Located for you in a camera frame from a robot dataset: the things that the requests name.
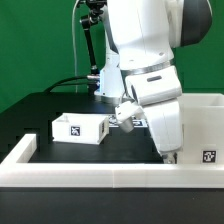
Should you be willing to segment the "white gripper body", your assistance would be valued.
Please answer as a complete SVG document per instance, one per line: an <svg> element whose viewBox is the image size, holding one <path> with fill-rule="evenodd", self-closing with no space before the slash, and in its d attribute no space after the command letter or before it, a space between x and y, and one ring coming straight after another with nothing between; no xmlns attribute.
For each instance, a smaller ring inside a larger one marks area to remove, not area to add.
<svg viewBox="0 0 224 224"><path fill-rule="evenodd" d="M183 146L183 132L178 100L145 106L143 112L158 153L179 151Z"/></svg>

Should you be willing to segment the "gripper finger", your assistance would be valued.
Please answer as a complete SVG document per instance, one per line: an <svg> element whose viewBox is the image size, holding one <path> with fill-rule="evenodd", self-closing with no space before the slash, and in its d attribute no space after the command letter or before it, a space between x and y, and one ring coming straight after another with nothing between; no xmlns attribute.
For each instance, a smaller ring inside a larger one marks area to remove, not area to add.
<svg viewBox="0 0 224 224"><path fill-rule="evenodd" d="M174 153L168 153L166 155L165 162L167 164L176 164L177 163L177 153L176 152L174 152Z"/></svg>

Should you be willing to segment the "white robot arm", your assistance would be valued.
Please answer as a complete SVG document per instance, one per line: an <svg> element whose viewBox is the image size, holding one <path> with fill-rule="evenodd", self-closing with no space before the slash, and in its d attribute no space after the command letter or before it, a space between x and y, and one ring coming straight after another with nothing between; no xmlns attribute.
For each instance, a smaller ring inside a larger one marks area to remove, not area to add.
<svg viewBox="0 0 224 224"><path fill-rule="evenodd" d="M172 164L183 147L178 98L182 87L172 64L176 47L200 42L212 24L209 0L106 0L109 41L119 55L128 98L115 108L118 125L133 130L146 120L157 152Z"/></svg>

